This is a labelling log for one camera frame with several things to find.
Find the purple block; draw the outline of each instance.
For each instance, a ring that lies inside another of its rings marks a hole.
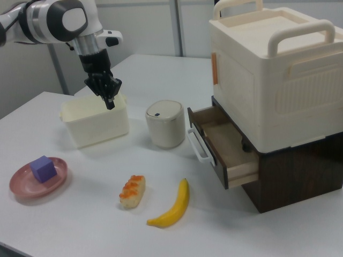
[[[45,155],[30,163],[30,168],[34,177],[44,183],[53,176],[57,175],[54,163]]]

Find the open drawer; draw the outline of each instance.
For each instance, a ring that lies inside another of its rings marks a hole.
[[[217,107],[193,112],[188,108],[191,129],[187,136],[201,162],[211,162],[225,189],[258,180],[257,153],[243,150],[242,136],[233,123]],[[194,133],[198,142],[190,134]],[[201,157],[196,144],[199,143],[209,155]]]

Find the white handle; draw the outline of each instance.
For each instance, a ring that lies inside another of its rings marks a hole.
[[[202,163],[207,163],[207,162],[210,162],[213,166],[215,166],[215,163],[214,163],[214,159],[209,151],[209,149],[207,148],[205,142],[203,141],[201,135],[199,134],[199,132],[197,131],[196,128],[194,128],[194,124],[192,124],[192,128],[188,129],[187,130],[187,137],[189,139],[189,141],[191,142],[191,145],[193,147],[193,150],[195,152],[195,154],[197,155],[198,157],[198,160],[199,162],[202,162]],[[193,142],[193,139],[191,138],[190,134],[191,133],[194,133],[195,137],[198,139],[198,142],[200,143],[201,147],[203,148],[203,150],[205,151],[207,157],[202,157],[198,151],[198,148],[195,146],[195,143]]]
[[[213,9],[213,20],[220,19],[220,11],[224,8],[237,6],[241,4],[256,2],[256,11],[262,11],[263,1],[262,0],[220,0],[216,3]]]
[[[335,29],[334,25],[328,20],[306,22],[293,28],[285,28],[276,31],[269,39],[268,57],[275,57],[277,55],[278,45],[282,40],[320,31],[326,31],[325,43],[333,43],[335,37]]]

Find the white bin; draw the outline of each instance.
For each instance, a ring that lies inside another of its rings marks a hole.
[[[343,30],[288,8],[210,20],[214,98],[261,153],[343,131]]]
[[[84,147],[127,134],[126,102],[119,92],[115,108],[108,110],[101,97],[89,95],[62,103],[60,118],[76,147]]]

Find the toy banana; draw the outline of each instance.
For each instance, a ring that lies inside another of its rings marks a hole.
[[[165,228],[176,223],[184,214],[189,202],[189,184],[184,178],[178,186],[177,198],[174,205],[161,216],[147,221],[149,226]]]

